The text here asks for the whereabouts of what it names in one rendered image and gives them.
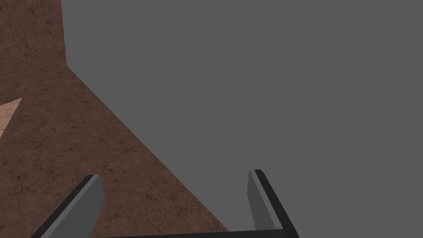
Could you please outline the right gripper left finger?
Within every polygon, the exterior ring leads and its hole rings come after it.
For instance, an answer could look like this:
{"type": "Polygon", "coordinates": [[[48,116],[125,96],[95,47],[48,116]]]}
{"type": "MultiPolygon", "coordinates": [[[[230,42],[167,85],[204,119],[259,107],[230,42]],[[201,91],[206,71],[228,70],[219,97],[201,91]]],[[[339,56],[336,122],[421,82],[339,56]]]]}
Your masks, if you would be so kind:
{"type": "Polygon", "coordinates": [[[100,175],[87,175],[31,238],[90,238],[104,202],[100,175]]]}

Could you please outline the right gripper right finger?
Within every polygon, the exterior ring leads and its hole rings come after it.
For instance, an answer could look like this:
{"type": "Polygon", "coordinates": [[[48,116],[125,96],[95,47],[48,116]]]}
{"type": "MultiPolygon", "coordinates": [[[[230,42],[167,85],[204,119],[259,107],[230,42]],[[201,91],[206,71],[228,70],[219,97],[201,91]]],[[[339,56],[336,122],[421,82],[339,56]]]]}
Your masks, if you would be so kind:
{"type": "Polygon", "coordinates": [[[281,230],[281,238],[300,238],[262,170],[249,170],[247,197],[256,230],[281,230]]]}

